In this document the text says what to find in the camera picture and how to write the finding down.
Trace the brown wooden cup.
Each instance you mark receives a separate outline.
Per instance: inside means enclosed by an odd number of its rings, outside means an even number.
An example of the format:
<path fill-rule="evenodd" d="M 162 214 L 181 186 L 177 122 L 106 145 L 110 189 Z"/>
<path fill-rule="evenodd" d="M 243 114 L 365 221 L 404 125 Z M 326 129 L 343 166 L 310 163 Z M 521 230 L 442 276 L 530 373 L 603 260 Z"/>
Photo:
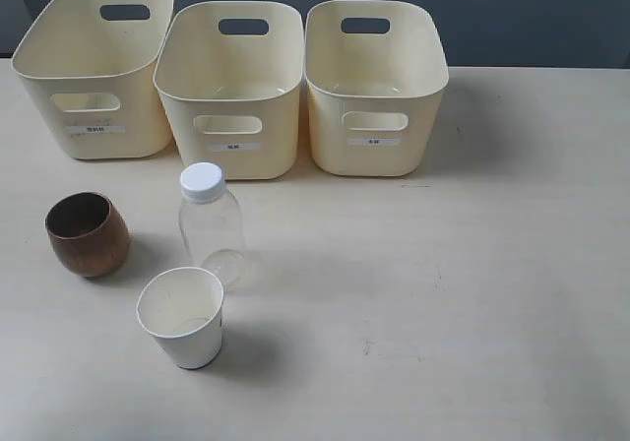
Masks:
<path fill-rule="evenodd" d="M 60 200 L 48 211 L 45 228 L 60 263 L 83 278 L 116 271 L 129 254 L 128 227 L 101 193 L 80 192 Z"/>

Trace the cream plastic bin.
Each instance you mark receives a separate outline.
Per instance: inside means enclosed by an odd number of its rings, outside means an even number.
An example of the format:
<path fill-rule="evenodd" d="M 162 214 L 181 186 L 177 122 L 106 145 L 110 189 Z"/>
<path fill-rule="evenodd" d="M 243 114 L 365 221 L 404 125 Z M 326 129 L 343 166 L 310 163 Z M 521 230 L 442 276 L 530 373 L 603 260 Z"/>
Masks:
<path fill-rule="evenodd" d="M 171 140 L 153 76 L 174 0 L 51 0 L 12 68 L 60 149 L 145 158 Z"/>
<path fill-rule="evenodd" d="M 430 14 L 403 1 L 330 0 L 305 26 L 311 155 L 343 176 L 402 176 L 420 164 L 448 82 Z"/>
<path fill-rule="evenodd" d="M 229 180 L 273 179 L 296 159 L 304 27 L 272 1 L 209 1 L 179 11 L 154 72 L 185 165 Z"/>

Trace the middle cream plastic bin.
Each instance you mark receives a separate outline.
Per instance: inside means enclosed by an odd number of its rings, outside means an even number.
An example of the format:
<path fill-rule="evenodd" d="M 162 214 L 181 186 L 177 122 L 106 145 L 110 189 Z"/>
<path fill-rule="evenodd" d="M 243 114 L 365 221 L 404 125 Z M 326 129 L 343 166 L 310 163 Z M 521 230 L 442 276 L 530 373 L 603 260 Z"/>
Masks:
<path fill-rule="evenodd" d="M 179 11 L 154 72 L 185 165 L 229 180 L 273 179 L 296 159 L 304 27 L 272 1 L 209 1 Z"/>

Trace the clear bottle with white cap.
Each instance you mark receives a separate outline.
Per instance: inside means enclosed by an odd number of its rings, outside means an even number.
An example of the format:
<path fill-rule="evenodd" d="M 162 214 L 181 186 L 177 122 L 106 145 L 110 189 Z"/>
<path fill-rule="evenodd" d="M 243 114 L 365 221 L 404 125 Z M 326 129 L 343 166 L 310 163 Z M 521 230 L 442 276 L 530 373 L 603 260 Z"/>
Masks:
<path fill-rule="evenodd" d="M 180 174 L 178 224 L 190 263 L 213 273 L 227 289 L 250 275 L 240 206 L 227 188 L 222 169 L 196 162 Z"/>

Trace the right cream plastic bin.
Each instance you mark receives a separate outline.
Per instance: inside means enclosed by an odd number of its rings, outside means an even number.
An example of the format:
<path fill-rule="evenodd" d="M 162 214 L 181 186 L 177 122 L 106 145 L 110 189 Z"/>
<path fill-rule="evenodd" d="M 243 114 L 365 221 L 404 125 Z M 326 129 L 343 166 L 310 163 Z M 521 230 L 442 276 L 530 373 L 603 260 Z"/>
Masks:
<path fill-rule="evenodd" d="M 403 1 L 330 0 L 305 26 L 311 155 L 343 176 L 402 176 L 420 164 L 448 82 L 430 14 Z"/>

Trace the left cream plastic bin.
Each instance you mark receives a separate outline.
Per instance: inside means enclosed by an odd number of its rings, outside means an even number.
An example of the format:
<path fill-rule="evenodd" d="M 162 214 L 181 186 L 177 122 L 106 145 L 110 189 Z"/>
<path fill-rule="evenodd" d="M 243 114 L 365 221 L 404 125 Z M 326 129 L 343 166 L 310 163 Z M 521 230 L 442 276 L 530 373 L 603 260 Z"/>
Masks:
<path fill-rule="evenodd" d="M 153 76 L 174 0 L 51 0 L 12 68 L 60 149 L 145 158 L 171 140 Z"/>

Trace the white paper cup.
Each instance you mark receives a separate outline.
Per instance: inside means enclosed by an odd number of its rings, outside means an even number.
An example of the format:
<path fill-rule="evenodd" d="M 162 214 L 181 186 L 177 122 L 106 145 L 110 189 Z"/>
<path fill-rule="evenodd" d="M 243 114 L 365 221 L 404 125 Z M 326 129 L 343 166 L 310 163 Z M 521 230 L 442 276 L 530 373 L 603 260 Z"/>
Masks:
<path fill-rule="evenodd" d="M 136 315 L 141 328 L 175 365 L 196 370 L 211 363 L 222 345 L 224 288 L 210 271 L 164 271 L 142 290 Z"/>

